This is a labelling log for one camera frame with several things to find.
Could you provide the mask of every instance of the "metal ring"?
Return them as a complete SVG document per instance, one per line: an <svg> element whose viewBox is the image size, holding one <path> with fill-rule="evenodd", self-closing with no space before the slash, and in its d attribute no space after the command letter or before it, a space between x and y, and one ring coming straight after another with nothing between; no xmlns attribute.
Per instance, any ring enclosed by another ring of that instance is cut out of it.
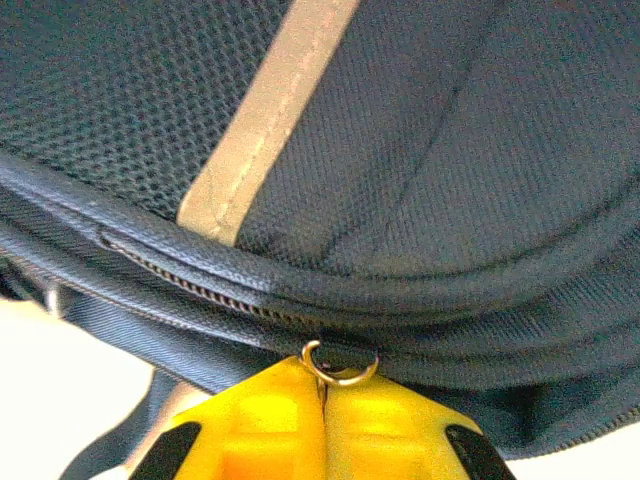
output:
<svg viewBox="0 0 640 480"><path fill-rule="evenodd" d="M317 378L325 382L327 385L331 385L333 387L352 387L359 383L366 382L375 375L376 371L378 370L378 365L380 365L380 357L378 357L378 354L376 354L373 363L355 377L332 377L322 369L318 368L316 364L313 363L313 358L311 358L311 354L313 353L313 351L320 345L322 344L319 340L311 340L304 347L302 347L302 363L311 371L311 373L313 373Z"/></svg>

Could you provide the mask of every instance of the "gray reflective stripe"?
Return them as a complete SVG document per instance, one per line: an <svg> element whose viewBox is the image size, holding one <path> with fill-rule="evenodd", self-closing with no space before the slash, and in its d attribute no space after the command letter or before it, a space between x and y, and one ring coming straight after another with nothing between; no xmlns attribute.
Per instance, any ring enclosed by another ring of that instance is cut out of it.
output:
<svg viewBox="0 0 640 480"><path fill-rule="evenodd" d="M359 0L294 0L249 92L185 195L178 224L233 245Z"/></svg>

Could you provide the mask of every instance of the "zipper teeth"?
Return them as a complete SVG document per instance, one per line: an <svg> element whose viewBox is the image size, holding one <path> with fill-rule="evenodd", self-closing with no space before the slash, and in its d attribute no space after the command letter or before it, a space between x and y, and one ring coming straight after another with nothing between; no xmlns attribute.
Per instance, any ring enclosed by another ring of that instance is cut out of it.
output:
<svg viewBox="0 0 640 480"><path fill-rule="evenodd" d="M611 420L610 422L594 429L591 430L590 432L587 432L577 438L574 438L573 440L570 440L568 442L564 442L561 443L560 445L558 445L556 448L554 448L553 450L551 450L549 453L557 453L557 452L561 452L563 450L567 450L569 448L578 446L578 445L582 445L583 443L588 443L591 442L592 440L596 440L600 437L603 437L604 435L606 435L607 433L611 433L614 430L617 430L621 427L624 427L626 425L630 425L632 423L635 423L637 421L640 420L640 404L636 405L635 407L633 407L631 410L629 410L628 412L625 413L621 413L619 415L616 415L616 417Z"/></svg>
<svg viewBox="0 0 640 480"><path fill-rule="evenodd" d="M88 288L83 287L82 285L79 285L77 283L74 282L70 282L69 280L60 277L58 275L56 275L55 273L51 273L50 271L39 267L38 265L35 265L33 263L31 263L29 260L26 260L22 257L19 257L17 255L12 254L11 252L5 250L4 248L0 247L0 255L6 256L7 258L10 258L11 261L13 263L15 263L16 265L18 265L19 267L27 270L27 271L31 271L37 275L46 277L46 278L50 278L52 280L54 280L56 283L59 283L60 285L63 285L67 288L70 288L72 290L75 290L77 292L83 293L89 297L93 297L93 298L99 298L101 301L109 304L109 305L113 305L115 307L121 308L123 310L126 310L128 312L131 312L135 315L138 315L140 317L144 317L144 318L148 318L149 320L153 320L156 322L160 322L160 323L164 323L166 325L170 325L172 327L176 327L176 328L180 328L182 330L191 330L192 327L186 323L183 322L179 322L176 320L171 320L168 318L164 318L164 317L159 317L158 315L154 315L153 313L148 313L145 312L144 310L139 310L137 308L134 307L130 307L129 305L125 305L123 303L120 302L116 302L115 300L110 299L109 297L106 297L104 295L101 295L100 293L96 292L95 290L91 290Z"/></svg>
<svg viewBox="0 0 640 480"><path fill-rule="evenodd" d="M190 282L189 280L186 280L182 277L179 277L178 275L169 272L168 270L165 270L162 267L159 267L158 265L151 263L148 260L145 260L144 258L142 258L140 255L133 253L123 247L121 247L120 245L117 245L113 242L110 241L105 241L104 242L106 244L106 246L108 248L110 248L111 250L114 250L122 255L124 255L125 257L127 257L129 260L131 260L132 262L136 263L137 265L140 265L142 268L144 268L145 270L148 270L152 273L154 273L155 275L157 275L158 277L162 277L163 279L171 282L172 284L182 288L183 290L187 290L188 292L191 292L195 295L197 295L198 297L201 298L205 298L213 303L215 303L216 305L220 305L222 307L226 307L241 313L246 313L246 314L250 314L250 315L255 315L261 318L266 318L266 319L270 319L270 320L285 320L285 321L289 321L289 322L303 322L303 323L307 323L307 321L297 315L289 315L286 313L281 313L275 310L271 310L268 308L264 308L264 307L257 307L255 305L251 305L249 303L246 302L241 302L239 300L236 300L235 298L229 297L227 295L223 295L221 293L218 292L214 292L213 290L209 290L206 287L203 287L201 285L197 285L193 282Z"/></svg>
<svg viewBox="0 0 640 480"><path fill-rule="evenodd" d="M196 294L199 297L202 298L206 298L210 301L212 301L215 304L218 304L220 306L223 307L227 307L233 310L237 310L240 311L242 313L249 313L252 315L256 315L256 316L260 316L263 318L269 318L269 319L284 319L284 320L295 320L295 321L304 321L304 319L302 317L298 317L298 316L294 316L294 315L288 315L288 314L284 314L284 313L280 313L280 312L276 312L267 308L262 308L262 307L256 307L255 305L250 305L248 303L245 302L240 302L238 300L235 300L231 297L228 297L226 295L222 295L220 293L214 292L212 290L209 290L207 288L204 288L202 286L196 285L188 280L185 280L184 278L181 278L161 267L159 267L158 265L155 265L151 262L149 262L148 260L143 259L142 257L140 257L139 255L130 252L124 248L122 248L119 245L116 245L112 242L107 242L105 241L105 244L111 248L114 251L117 251L118 253L121 253L122 255L126 256L127 258L129 258L131 261L135 262L136 264L140 265L141 267L145 268L146 270L149 270L151 272L153 272L154 274L158 275L159 277L164 278L165 280L170 281L171 283L179 286L182 289L185 289L191 293ZM183 324L181 322L177 322L174 320L169 320L169 319L165 319L163 317L159 317L157 315L151 314L151 313L147 313L144 312L142 310L138 310L136 308L132 308L129 307L127 305L123 305L119 302L113 301L111 299L109 299L108 297L104 297L102 295L100 295L99 293L93 291L93 290L89 290L87 288L84 288L81 285L78 285L76 283L70 282L64 278L59 277L58 275L52 274L49 271L46 271L40 267L38 267L37 265L34 265L33 263L29 262L28 260L25 260L21 257L12 255L11 253L9 253L8 251L6 251L4 248L0 247L0 254L6 255L8 257L10 257L12 259L12 261L18 263L20 266L33 270L41 275L45 275L48 276L49 278L54 279L55 281L59 282L61 285L65 285L69 288L72 288L74 290L77 290L78 292L84 293L86 295L92 296L92 297L97 297L100 298L102 301L110 304L110 305L115 305L119 308L122 308L124 310L130 311L136 315L140 315L142 317L145 318L149 318L155 321L159 321L161 323L165 323L167 325L171 325L174 326L176 328L181 328L181 329L189 329L190 327L186 324ZM569 448L573 448L576 447L578 445L582 445L584 443L588 443L591 442L593 440L596 440L600 437L603 437L604 435L611 433L619 428L622 428L626 425L630 425L632 423L635 423L637 421L640 421L640 404L634 406L632 409L630 409L629 411L622 413L622 414L618 414L614 417L613 420L609 421L608 423L595 428L577 438L574 438L568 442L564 442L561 443L560 445L558 445L557 447L549 450L548 452L542 453L541 455L548 455L548 454L552 454L552 453L558 453L564 450L568 450Z"/></svg>

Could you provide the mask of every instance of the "seam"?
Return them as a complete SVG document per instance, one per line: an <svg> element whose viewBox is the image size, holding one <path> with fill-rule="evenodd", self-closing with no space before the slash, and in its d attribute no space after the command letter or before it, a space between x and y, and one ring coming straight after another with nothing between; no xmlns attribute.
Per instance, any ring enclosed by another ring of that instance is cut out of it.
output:
<svg viewBox="0 0 640 480"><path fill-rule="evenodd" d="M336 7L337 7L337 4L338 4L338 1L339 0L332 0L332 2L331 2L332 11L324 17L322 22L319 22L317 24L315 32L313 34L313 40L311 42L311 48L307 52L307 54L304 56L302 61L298 64L297 72L294 75L293 80L289 84L289 89L288 89L286 95L284 96L284 98L280 102L280 107L278 108L278 111L276 112L276 114L273 117L271 117L271 120L270 120L270 122L268 124L268 127L266 129L265 134L260 138L258 144L256 145L256 148L255 148L254 152L251 154L251 156L249 157L247 162L245 162L245 164L243 165L243 167L241 169L240 176L238 177L238 179L232 185L230 196L229 196L230 197L229 201L221 204L218 207L218 211L216 212L216 214L214 216L215 227L212 230L213 234L217 234L218 232L220 232L220 230L225 225L224 222L225 222L225 219L226 219L226 217L227 217L227 215L229 213L229 208L231 206L235 205L235 198L237 196L238 190L240 189L240 187L242 186L242 184L246 180L247 176L249 175L249 172L251 171L251 167L255 163L255 161L258 158L258 155L260 154L262 149L264 148L264 145L265 145L266 141L273 134L273 131L275 129L276 124L278 123L278 121L284 115L284 112L285 112L287 106L291 102L291 99L293 98L296 90L298 89L298 86L300 85L300 79L302 78L303 73L306 70L309 69L309 64L310 64L311 58L318 53L318 48L320 46L320 39L323 36L323 31L324 31L325 28L327 28L331 24L333 19L336 17L336 14L337 14ZM213 169L210 168L209 169L209 177L211 177L212 175L213 175Z"/></svg>

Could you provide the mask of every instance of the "black rubber tab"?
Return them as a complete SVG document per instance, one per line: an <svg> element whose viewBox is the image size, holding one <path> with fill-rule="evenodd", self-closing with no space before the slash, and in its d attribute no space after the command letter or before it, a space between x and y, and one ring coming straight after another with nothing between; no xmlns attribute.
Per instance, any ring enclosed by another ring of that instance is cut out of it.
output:
<svg viewBox="0 0 640 480"><path fill-rule="evenodd" d="M129 480L173 480L201 428L199 423L187 422L164 432Z"/></svg>
<svg viewBox="0 0 640 480"><path fill-rule="evenodd" d="M446 433L470 480L516 480L486 437L460 425Z"/></svg>

